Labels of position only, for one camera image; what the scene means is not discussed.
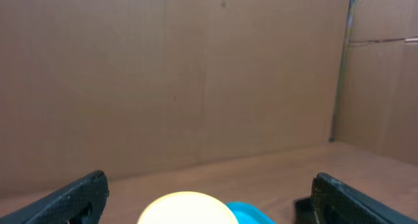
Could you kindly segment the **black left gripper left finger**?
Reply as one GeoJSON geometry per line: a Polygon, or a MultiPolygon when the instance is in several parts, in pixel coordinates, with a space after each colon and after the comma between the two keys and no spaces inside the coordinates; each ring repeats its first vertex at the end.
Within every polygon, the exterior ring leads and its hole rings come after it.
{"type": "Polygon", "coordinates": [[[1,224],[98,224],[108,197],[107,177],[96,170],[1,217],[1,224]]]}

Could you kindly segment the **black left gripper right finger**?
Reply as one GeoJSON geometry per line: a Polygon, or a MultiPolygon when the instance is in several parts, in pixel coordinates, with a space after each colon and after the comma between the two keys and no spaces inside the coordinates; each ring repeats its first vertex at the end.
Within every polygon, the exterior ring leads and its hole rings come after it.
{"type": "Polygon", "coordinates": [[[417,224],[416,220],[323,172],[313,179],[311,200],[319,224],[417,224]]]}

